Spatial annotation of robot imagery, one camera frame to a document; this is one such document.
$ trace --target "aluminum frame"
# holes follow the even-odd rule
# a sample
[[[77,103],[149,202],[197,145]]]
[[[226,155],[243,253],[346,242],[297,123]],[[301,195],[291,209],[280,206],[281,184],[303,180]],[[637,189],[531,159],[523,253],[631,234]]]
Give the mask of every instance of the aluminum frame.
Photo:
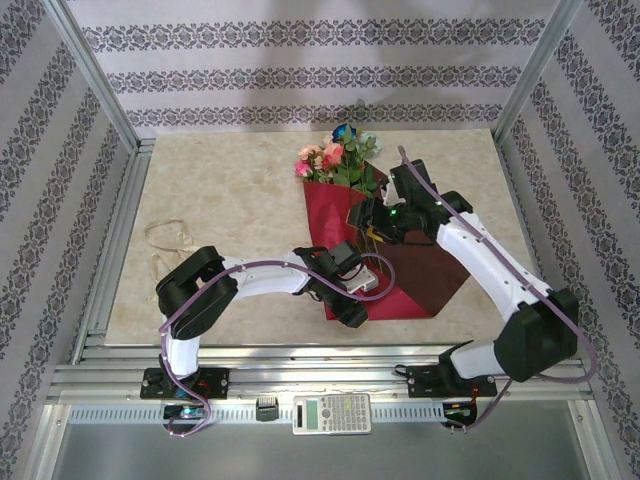
[[[496,126],[492,129],[496,146],[500,147],[504,143],[509,130],[511,130],[520,110],[522,110],[522,106],[529,97],[529,93],[531,93],[540,75],[542,75],[544,67],[547,65],[551,55],[553,55],[553,51],[560,43],[562,35],[569,27],[571,19],[581,4],[582,0],[560,0],[560,3],[551,14],[538,44],[513,89],[513,93],[509,96]]]
[[[96,97],[98,97],[109,120],[111,120],[120,138],[124,141],[127,152],[133,153],[140,143],[140,139],[91,51],[87,39],[73,17],[66,0],[42,0],[42,4],[53,20],[62,39],[73,53],[80,71],[96,94]]]

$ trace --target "black mounting bracket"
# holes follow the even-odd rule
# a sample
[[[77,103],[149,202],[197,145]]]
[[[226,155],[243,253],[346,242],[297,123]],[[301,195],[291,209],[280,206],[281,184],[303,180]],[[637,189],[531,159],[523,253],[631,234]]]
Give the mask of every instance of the black mounting bracket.
[[[226,400],[229,391],[229,369],[200,367],[196,373],[181,380],[206,399]],[[140,398],[143,400],[193,400],[178,388],[163,368],[147,368],[142,377]]]
[[[396,366],[400,374],[403,365]],[[440,365],[413,365],[406,367],[409,398],[455,398],[471,397],[477,388],[478,397],[495,397],[498,394],[493,377],[480,376],[469,380],[452,382],[441,375]]]
[[[407,379],[409,398],[495,397],[498,394],[491,375],[462,378],[451,362],[451,354],[469,342],[450,348],[438,357],[437,365],[396,365],[394,373]]]

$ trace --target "beige tabletop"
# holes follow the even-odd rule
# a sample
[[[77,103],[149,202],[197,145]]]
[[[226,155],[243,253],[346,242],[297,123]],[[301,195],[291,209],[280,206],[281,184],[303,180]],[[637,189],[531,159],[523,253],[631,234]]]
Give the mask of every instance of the beige tabletop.
[[[397,146],[422,158],[442,192],[455,189],[494,237],[522,264],[531,261],[489,130],[376,132],[382,171],[399,164]],[[156,141],[109,322],[106,343],[159,344],[161,316],[154,298],[151,247],[145,226],[180,217],[194,243],[220,254],[257,258],[310,246],[298,150],[321,143],[321,132],[167,135]],[[172,240],[176,225],[151,233]],[[350,329],[325,319],[308,296],[270,294],[233,302],[204,335],[203,344],[400,344],[495,337],[502,321],[473,278],[432,319],[369,321]]]

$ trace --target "striped wall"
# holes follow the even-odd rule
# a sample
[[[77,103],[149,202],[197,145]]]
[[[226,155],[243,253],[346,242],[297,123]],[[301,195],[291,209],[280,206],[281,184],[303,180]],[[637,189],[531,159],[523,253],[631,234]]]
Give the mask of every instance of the striped wall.
[[[502,146],[536,259],[581,302],[594,393],[640,478],[640,2],[582,4]]]
[[[71,0],[141,138],[492,126],[558,0]]]
[[[0,0],[0,479],[19,478],[128,154],[37,0]]]

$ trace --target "metal bar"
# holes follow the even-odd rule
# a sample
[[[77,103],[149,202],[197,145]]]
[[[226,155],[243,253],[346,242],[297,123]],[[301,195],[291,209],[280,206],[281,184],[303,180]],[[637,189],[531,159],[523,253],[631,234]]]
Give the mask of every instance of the metal bar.
[[[98,264],[96,281],[92,288],[87,308],[80,325],[78,341],[73,350],[71,363],[78,363],[82,358],[84,342],[91,328],[104,322],[108,323],[113,307],[113,301],[118,286],[118,280],[129,245],[129,238],[133,230],[138,203],[142,196],[144,180],[149,166],[149,156],[136,155],[129,160],[124,188],[117,200],[113,221],[109,226],[109,233],[105,239],[104,250]]]
[[[69,419],[69,405],[45,405],[23,478],[50,480]]]
[[[570,401],[568,404],[591,478],[621,480],[622,474],[595,400]]]
[[[303,358],[361,358],[361,357],[437,357],[453,347],[453,344],[417,344],[417,345],[259,345],[248,346],[203,346],[198,352],[199,358],[283,358],[298,360]],[[160,348],[155,346],[118,346],[87,348],[83,358],[156,358]],[[580,360],[567,360],[563,364],[581,364]]]
[[[98,100],[100,100],[100,104],[107,113],[109,120],[111,120],[111,123],[124,141],[127,151],[132,153],[138,146],[138,135],[120,105],[102,68],[100,68],[82,30],[73,18],[66,0],[43,0],[42,3],[58,28],[62,39],[73,53],[80,71],[85,76]]]
[[[551,18],[549,18],[547,27],[544,29],[544,32],[542,32],[538,44],[524,67],[522,75],[513,89],[513,93],[502,109],[495,129],[493,129],[493,138],[498,146],[502,145],[507,137],[524,102],[527,100],[538,78],[542,75],[545,65],[549,61],[549,58],[551,58],[553,51],[560,42],[562,35],[564,35],[564,32],[567,30],[571,19],[581,3],[582,0],[560,0]]]
[[[511,203],[514,206],[514,210],[516,211],[516,216],[518,217],[518,223],[520,224],[520,231],[522,232],[522,238],[524,238],[524,243],[527,246],[527,252],[529,253],[529,260],[531,260],[531,266],[533,267],[533,273],[536,277],[542,278],[542,273],[540,272],[540,266],[536,261],[536,253],[533,248],[533,243],[531,242],[531,237],[529,237],[529,232],[527,231],[527,225],[524,219],[524,213],[520,208],[518,208],[519,201],[516,196],[516,192],[514,190],[514,185],[511,181],[509,181],[509,171],[507,170],[507,163],[504,155],[502,155],[502,149],[497,145],[495,139],[493,145],[496,147],[496,154],[498,155],[498,159],[500,160],[500,166],[502,167],[502,173],[504,174],[504,178],[506,180],[507,188],[509,189],[509,195],[511,196]]]
[[[229,394],[255,398],[277,393],[364,391],[382,398],[406,399],[405,380],[393,374],[398,363],[435,364],[448,346],[385,347],[225,347],[203,349],[202,365],[231,368]],[[157,349],[95,349],[102,358],[80,365],[60,365],[54,372],[49,402],[74,404],[100,401],[139,401],[144,369],[157,365]],[[106,355],[128,350],[121,358]],[[131,352],[144,354],[132,357]],[[584,373],[577,360],[563,362],[547,372],[554,376]],[[499,385],[506,379],[498,378]],[[516,384],[511,399],[590,399],[588,384],[558,385],[542,379]]]

